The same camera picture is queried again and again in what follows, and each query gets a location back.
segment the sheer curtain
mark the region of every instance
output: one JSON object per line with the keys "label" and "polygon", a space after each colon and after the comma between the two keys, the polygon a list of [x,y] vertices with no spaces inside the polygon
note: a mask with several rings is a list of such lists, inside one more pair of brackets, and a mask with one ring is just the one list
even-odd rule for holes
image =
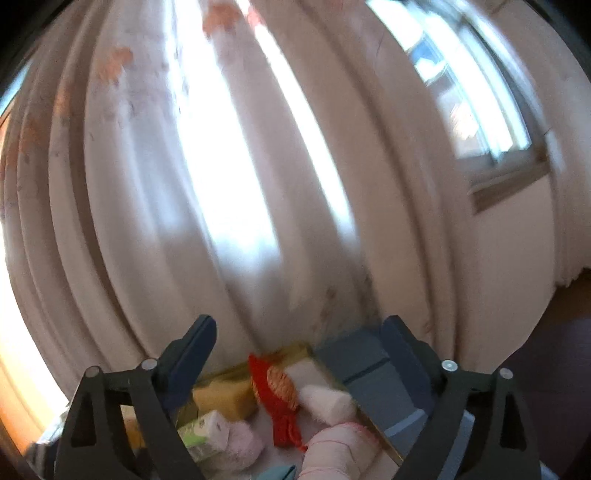
{"label": "sheer curtain", "polygon": [[76,0],[48,30],[0,199],[13,289],[67,396],[89,365],[158,356],[199,313],[219,322],[208,371],[393,313],[432,340],[391,148],[317,48],[358,115],[327,122],[244,1]]}

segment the white fabric roll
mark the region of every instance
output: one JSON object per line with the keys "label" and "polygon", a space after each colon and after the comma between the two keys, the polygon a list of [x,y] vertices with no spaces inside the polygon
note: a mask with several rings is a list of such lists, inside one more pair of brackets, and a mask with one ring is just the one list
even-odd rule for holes
{"label": "white fabric roll", "polygon": [[340,390],[319,385],[306,385],[298,392],[298,397],[300,405],[316,420],[331,427],[353,421],[357,413],[351,395]]}

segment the window frame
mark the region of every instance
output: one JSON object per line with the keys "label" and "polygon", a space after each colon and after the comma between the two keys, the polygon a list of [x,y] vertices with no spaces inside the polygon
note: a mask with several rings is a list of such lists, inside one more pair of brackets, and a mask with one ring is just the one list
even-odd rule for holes
{"label": "window frame", "polygon": [[[407,3],[406,0],[399,1],[403,4]],[[441,16],[456,33],[459,33],[462,28],[467,28],[476,37],[504,79],[530,138],[529,147],[504,152],[498,159],[495,159],[491,153],[456,157],[458,165],[468,177],[469,194],[478,213],[514,195],[550,172],[544,138],[547,128],[541,114],[540,102],[527,70],[518,56],[506,47],[507,40],[496,31],[484,13],[465,0],[441,2],[414,0],[414,2],[425,12],[433,11]],[[482,71],[478,58],[468,46],[466,48]],[[424,82],[423,85],[433,98],[432,85]]]}

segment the sunlight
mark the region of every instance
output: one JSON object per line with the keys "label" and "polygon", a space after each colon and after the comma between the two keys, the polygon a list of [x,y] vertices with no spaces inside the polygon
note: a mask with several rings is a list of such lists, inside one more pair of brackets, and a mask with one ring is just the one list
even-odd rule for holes
{"label": "sunlight", "polygon": [[[0,225],[0,258],[4,260],[4,235]],[[12,292],[6,263],[0,263],[0,361],[37,423],[46,428],[63,412],[67,398],[57,386],[22,319]]]}
{"label": "sunlight", "polygon": [[[237,0],[238,7],[246,16],[252,5],[248,0]],[[335,161],[326,145],[312,108],[298,83],[285,55],[267,27],[259,23],[254,27],[255,38],[277,78],[296,125],[306,145],[312,165],[330,206],[337,228],[345,238],[354,235],[355,223],[345,195],[345,189],[337,172]]]}
{"label": "sunlight", "polygon": [[[176,3],[180,69],[171,69],[178,128],[194,191],[212,241],[225,255],[252,260],[277,252],[277,240],[238,115],[197,2]],[[170,55],[175,55],[174,42]]]}

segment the wall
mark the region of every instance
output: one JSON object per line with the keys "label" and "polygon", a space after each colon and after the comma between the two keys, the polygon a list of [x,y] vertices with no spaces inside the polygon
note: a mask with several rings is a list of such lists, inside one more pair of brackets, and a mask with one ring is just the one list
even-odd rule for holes
{"label": "wall", "polygon": [[591,83],[558,34],[525,2],[509,0],[491,18],[531,74],[544,109],[562,189],[555,205],[556,273],[568,283],[591,266]]}
{"label": "wall", "polygon": [[550,177],[545,177],[476,217],[482,292],[479,365],[490,371],[525,342],[553,295],[554,280],[568,277],[564,272],[569,267],[576,275],[589,261],[584,258],[591,238],[584,213],[591,208],[591,85],[557,33],[527,4],[475,3],[529,71],[543,110],[554,181],[562,176],[569,193],[576,192],[567,203],[557,204]]}
{"label": "wall", "polygon": [[554,293],[554,219],[543,177],[476,217],[483,371],[530,335]]}

